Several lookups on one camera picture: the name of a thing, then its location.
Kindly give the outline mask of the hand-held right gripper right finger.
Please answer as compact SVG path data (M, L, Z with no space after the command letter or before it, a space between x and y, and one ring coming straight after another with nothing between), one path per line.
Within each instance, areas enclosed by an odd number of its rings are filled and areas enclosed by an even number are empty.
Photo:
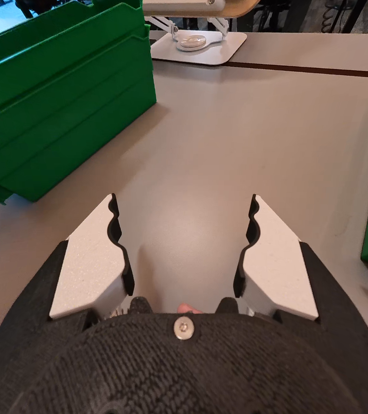
M256 194L249 207L248 244L240 253L233 290L250 316L285 311L307 320L319 313L298 236Z

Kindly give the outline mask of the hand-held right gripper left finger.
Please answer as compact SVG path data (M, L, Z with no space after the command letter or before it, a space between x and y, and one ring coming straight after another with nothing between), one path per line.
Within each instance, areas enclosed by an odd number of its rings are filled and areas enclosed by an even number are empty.
M116 195L109 194L67 238L52 320L84 310L101 320L124 314L121 305L133 295L135 280L121 235Z

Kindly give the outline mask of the grey desk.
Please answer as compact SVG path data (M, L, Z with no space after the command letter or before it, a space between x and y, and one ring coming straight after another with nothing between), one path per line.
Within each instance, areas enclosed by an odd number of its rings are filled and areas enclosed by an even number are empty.
M43 198L0 204L0 324L52 253L115 193L153 310L233 296L258 194L368 325L368 34L248 34L207 67L154 61L157 103Z

